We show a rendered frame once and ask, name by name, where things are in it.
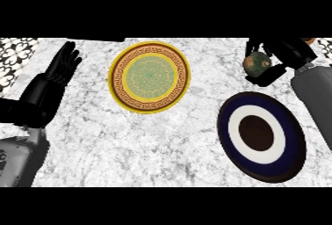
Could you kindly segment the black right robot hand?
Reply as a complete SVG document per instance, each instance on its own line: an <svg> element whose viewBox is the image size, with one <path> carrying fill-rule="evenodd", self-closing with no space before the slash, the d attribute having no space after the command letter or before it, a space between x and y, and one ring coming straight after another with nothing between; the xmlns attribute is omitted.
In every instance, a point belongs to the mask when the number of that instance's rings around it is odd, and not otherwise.
<svg viewBox="0 0 332 225"><path fill-rule="evenodd" d="M250 38L245 47L245 57L253 52L268 54L272 67L259 77L247 75L245 79L260 87L269 86L284 75L287 68L301 69L316 59L316 53L301 38Z"/></svg>

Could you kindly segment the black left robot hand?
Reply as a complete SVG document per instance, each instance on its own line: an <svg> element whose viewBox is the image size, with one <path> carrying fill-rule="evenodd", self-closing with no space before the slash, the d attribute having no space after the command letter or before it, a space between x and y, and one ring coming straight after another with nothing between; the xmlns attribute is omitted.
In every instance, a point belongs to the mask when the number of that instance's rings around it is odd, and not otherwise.
<svg viewBox="0 0 332 225"><path fill-rule="evenodd" d="M54 120L70 80L80 65L76 42L61 47L48 70L31 80L20 100L0 98L0 123L42 128Z"/></svg>

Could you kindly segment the green squash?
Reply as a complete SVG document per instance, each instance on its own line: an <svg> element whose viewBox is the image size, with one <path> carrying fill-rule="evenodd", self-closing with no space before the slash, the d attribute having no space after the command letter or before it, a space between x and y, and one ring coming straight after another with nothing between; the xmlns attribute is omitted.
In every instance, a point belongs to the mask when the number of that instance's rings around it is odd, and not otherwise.
<svg viewBox="0 0 332 225"><path fill-rule="evenodd" d="M251 77L259 77L262 73L272 67L272 59L268 54L253 52L242 62L245 73Z"/></svg>

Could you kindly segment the yellow brown patterned plate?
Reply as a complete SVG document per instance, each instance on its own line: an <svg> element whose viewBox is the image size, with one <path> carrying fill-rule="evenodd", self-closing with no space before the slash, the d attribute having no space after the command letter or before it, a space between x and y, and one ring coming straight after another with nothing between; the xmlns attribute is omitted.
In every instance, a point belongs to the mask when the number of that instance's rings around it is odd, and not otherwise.
<svg viewBox="0 0 332 225"><path fill-rule="evenodd" d="M186 56L170 44L145 41L117 56L108 84L114 100L129 111L160 113L183 98L191 81Z"/></svg>

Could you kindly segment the navy white ringed plate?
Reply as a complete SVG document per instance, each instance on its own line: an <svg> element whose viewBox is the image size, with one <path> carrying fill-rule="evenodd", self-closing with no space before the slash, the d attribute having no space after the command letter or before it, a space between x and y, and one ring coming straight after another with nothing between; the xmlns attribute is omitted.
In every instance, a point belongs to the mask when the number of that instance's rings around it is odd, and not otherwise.
<svg viewBox="0 0 332 225"><path fill-rule="evenodd" d="M268 183L290 180L306 162L306 136L284 104L245 91L220 108L220 144L241 171Z"/></svg>

